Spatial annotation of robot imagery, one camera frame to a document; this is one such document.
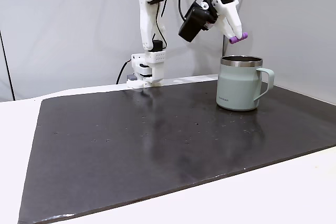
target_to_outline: white wall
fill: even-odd
[[[13,100],[10,88],[4,53],[0,41],[0,102]]]
[[[192,0],[183,0],[187,10]],[[114,84],[131,54],[143,52],[138,0],[0,0],[0,27],[18,99]],[[167,3],[165,77],[217,73],[222,35],[189,44],[178,36],[177,0]],[[132,73],[125,68],[121,82]]]
[[[336,104],[335,0],[243,0],[248,39],[226,55],[264,58],[275,84]]]

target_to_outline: light blue mug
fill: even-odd
[[[217,104],[222,108],[247,111],[259,105],[259,99],[274,85],[274,72],[263,68],[263,59],[251,56],[225,56],[220,63]],[[268,75],[267,90],[260,94],[262,74]]]

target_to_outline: mug handle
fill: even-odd
[[[271,90],[274,86],[274,72],[272,70],[267,69],[267,68],[257,68],[256,70],[260,72],[265,72],[268,75],[268,84],[267,84],[267,90],[264,93],[262,93],[260,96],[255,98],[253,101],[257,101],[258,99],[260,99],[260,97],[266,94],[268,90]]]

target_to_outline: black mat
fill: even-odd
[[[216,85],[43,101],[19,223],[75,218],[336,144],[336,106],[275,87],[258,110],[231,112],[216,105]]]

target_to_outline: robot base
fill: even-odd
[[[134,81],[127,80],[126,84],[127,84],[127,87],[129,87],[131,89],[142,89],[142,88],[148,88],[148,87],[160,87],[160,86],[162,86],[161,81],[150,83],[150,82],[143,81],[143,80],[134,80]]]

